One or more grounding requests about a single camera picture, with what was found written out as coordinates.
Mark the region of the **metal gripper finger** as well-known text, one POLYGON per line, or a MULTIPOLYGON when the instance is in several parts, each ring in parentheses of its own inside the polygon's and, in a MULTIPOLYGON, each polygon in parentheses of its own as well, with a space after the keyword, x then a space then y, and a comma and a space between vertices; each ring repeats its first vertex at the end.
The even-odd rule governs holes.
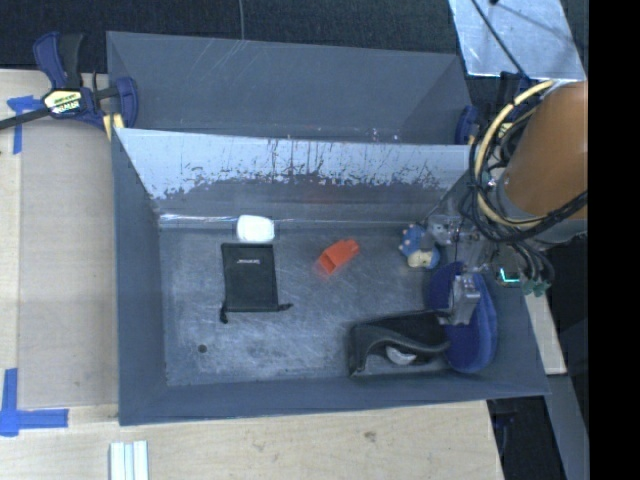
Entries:
POLYGON ((442 325, 471 323, 481 295, 473 273, 454 274, 436 290, 436 310, 442 325))
POLYGON ((439 246, 452 246, 459 239, 460 218, 435 214, 427 220, 427 231, 439 246))

